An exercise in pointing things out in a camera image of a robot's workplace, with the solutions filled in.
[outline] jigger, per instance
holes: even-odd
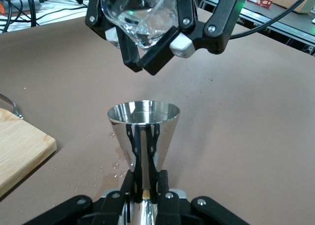
[[[133,101],[108,111],[113,130],[133,174],[133,225],[154,225],[157,217],[157,181],[180,110],[162,101]]]

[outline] glass cup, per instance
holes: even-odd
[[[176,0],[101,0],[101,7],[105,17],[144,51],[178,26]]]

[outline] jigger rim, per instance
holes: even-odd
[[[128,106],[128,107],[135,106],[136,107],[142,103],[146,103],[148,105],[151,104],[151,106],[152,105],[161,106],[161,107],[163,106],[164,108],[162,110],[167,110],[167,112],[165,112],[165,111],[163,112],[162,110],[161,111],[136,111],[136,112],[156,112],[156,113],[167,114],[168,115],[167,119],[150,121],[150,122],[128,122],[128,121],[122,121],[119,119],[119,117],[122,116],[121,110],[125,109],[124,106]],[[178,118],[179,115],[180,115],[180,109],[176,105],[171,104],[167,101],[149,100],[149,99],[135,100],[135,101],[120,103],[120,104],[117,104],[117,105],[111,107],[107,112],[107,116],[112,123],[129,124],[129,125],[161,124],[161,123],[173,121],[174,119]]]

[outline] robotic arm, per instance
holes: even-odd
[[[215,13],[206,22],[197,19],[194,0],[176,0],[178,27],[172,26],[140,58],[137,45],[113,20],[104,15],[101,0],[90,0],[86,25],[103,39],[120,46],[124,64],[138,72],[145,69],[155,75],[174,56],[189,58],[197,49],[220,54],[225,50],[245,0],[220,0]]]

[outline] glass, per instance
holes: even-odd
[[[178,26],[176,0],[101,0],[101,7],[106,18],[144,51]]]

